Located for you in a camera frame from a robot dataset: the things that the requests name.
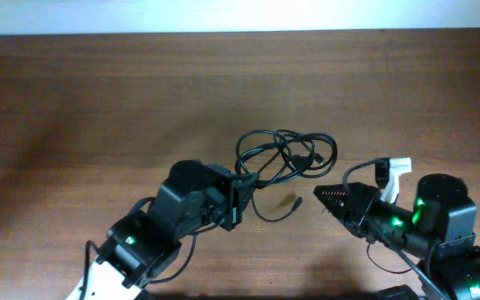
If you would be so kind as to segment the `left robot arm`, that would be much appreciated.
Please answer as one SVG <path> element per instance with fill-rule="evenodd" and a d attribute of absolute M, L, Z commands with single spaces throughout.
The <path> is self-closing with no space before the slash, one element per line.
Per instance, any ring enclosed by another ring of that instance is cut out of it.
<path fill-rule="evenodd" d="M 182 239 L 216 227 L 233 230 L 259 179 L 217 164 L 183 160 L 172 165 L 157 195 L 139 200 L 114 223 L 96 257 L 85 257 L 71 299 L 149 299 L 146 286 L 178 257 Z"/>

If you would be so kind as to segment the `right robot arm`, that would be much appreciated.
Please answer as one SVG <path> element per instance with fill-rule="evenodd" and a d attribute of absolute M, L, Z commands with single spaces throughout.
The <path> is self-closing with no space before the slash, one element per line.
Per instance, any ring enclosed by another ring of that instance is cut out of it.
<path fill-rule="evenodd" d="M 384 175 L 375 185 L 320 185 L 313 193 L 354 237 L 417 258 L 409 266 L 428 298 L 480 299 L 477 206 L 464 181 L 441 173 L 422 177 L 410 210 L 389 201 L 398 186 Z"/>

